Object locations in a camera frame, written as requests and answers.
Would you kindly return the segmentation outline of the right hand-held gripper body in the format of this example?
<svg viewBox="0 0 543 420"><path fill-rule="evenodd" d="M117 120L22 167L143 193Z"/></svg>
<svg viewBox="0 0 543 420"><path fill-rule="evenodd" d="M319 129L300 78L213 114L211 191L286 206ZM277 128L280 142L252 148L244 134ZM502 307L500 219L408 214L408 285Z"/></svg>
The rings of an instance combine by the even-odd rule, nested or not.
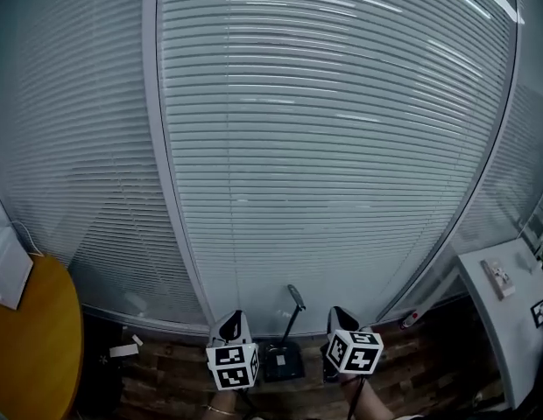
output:
<svg viewBox="0 0 543 420"><path fill-rule="evenodd" d="M357 317L341 306L328 313L326 360L338 374L372 374L384 351L381 335L361 326Z"/></svg>

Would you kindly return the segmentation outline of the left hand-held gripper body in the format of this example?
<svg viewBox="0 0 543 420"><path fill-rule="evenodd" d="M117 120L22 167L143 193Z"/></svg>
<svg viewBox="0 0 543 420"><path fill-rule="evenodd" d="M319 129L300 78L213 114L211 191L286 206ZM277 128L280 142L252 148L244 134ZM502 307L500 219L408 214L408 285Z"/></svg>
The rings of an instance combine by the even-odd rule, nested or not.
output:
<svg viewBox="0 0 543 420"><path fill-rule="evenodd" d="M206 355L218 390L249 389L255 385L258 344L251 337L243 311L232 311L210 328Z"/></svg>

